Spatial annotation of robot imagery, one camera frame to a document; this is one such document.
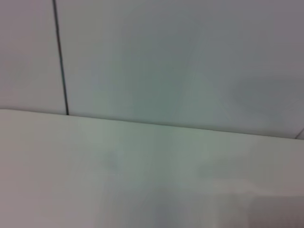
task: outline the white surface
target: white surface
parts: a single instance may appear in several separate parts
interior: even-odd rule
[[[58,1],[72,115],[294,138],[304,2]]]
[[[0,111],[0,227],[247,227],[304,194],[304,141]]]
[[[65,114],[51,0],[0,2],[0,108]]]

